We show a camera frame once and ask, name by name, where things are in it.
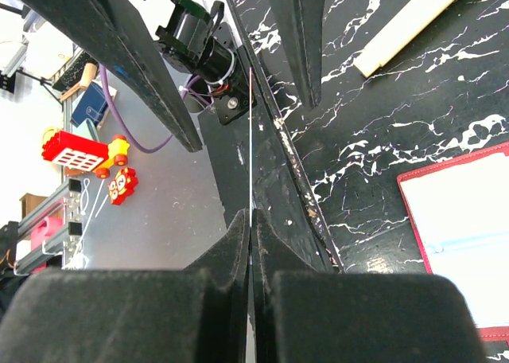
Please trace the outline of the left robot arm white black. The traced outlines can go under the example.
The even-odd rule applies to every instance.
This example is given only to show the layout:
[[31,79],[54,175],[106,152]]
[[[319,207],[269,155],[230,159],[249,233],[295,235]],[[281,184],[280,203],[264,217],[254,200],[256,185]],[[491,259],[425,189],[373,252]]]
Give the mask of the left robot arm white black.
[[[224,4],[206,10],[193,0],[171,0],[166,26],[150,33],[129,0],[20,0],[127,84],[190,152],[202,144],[167,62],[210,84],[244,90],[235,58],[213,36]],[[301,102],[321,101],[322,20],[325,0],[269,0]]]

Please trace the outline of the grey credit card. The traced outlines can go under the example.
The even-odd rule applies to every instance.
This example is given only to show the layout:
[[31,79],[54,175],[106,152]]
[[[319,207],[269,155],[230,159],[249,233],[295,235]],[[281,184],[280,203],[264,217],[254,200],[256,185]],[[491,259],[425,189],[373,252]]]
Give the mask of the grey credit card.
[[250,227],[250,265],[252,265],[252,231],[253,231],[253,217],[254,217],[254,209],[255,203],[253,198],[253,101],[255,94],[253,92],[253,71],[252,66],[249,67],[249,168],[248,168],[248,176],[249,176],[249,227]]

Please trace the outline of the red leather card holder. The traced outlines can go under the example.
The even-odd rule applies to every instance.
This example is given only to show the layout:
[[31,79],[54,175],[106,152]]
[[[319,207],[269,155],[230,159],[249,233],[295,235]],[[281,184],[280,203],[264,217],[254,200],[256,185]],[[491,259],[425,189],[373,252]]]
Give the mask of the red leather card holder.
[[480,336],[508,339],[508,145],[422,167],[397,183],[428,273],[464,296]]

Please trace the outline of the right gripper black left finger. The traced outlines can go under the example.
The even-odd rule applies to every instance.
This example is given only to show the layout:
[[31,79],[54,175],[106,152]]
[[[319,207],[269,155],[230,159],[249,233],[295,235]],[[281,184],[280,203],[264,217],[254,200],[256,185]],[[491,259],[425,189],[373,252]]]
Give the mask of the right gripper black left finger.
[[1,322],[4,362],[242,362],[250,215],[182,270],[47,269]]

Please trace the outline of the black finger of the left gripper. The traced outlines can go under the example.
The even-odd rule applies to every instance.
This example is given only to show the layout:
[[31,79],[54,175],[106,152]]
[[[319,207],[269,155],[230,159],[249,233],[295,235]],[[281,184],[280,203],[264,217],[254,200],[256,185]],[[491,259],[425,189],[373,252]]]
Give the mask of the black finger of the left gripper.
[[202,142],[141,14],[129,0],[20,0],[142,99],[189,152]]
[[321,102],[325,0],[269,0],[301,102]]

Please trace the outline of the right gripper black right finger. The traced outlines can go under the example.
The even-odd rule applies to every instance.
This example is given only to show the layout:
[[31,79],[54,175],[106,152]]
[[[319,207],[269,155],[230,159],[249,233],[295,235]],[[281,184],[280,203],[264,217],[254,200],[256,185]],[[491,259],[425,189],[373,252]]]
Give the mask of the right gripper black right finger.
[[319,272],[252,215],[259,362],[484,362],[464,297],[423,274]]

